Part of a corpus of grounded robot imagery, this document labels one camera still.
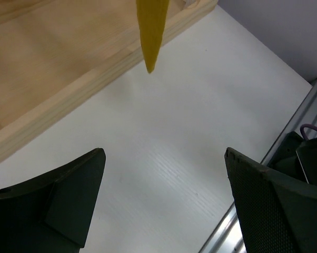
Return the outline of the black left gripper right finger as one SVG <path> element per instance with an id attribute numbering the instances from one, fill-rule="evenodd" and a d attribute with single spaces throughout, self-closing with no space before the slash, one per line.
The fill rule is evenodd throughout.
<path id="1" fill-rule="evenodd" d="M 246 251 L 317 252 L 317 186 L 233 148 L 224 158 Z"/>

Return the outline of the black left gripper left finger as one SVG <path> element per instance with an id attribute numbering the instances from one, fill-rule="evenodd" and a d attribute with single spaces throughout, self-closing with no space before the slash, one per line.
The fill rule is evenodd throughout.
<path id="1" fill-rule="evenodd" d="M 0 252 L 79 252 L 85 247 L 106 155 L 96 148 L 0 189 Z"/>

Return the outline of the yellow bear pattern sock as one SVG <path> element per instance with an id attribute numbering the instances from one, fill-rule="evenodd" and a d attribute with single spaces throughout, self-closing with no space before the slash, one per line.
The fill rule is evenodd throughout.
<path id="1" fill-rule="evenodd" d="M 152 73 L 162 45 L 168 0 L 137 0 L 137 21 L 145 66 Z"/>

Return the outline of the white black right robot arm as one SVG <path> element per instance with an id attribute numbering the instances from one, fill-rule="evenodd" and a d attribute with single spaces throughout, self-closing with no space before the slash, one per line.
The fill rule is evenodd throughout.
<path id="1" fill-rule="evenodd" d="M 288 133 L 268 167 L 317 186 L 317 138 L 304 140 L 296 132 Z"/>

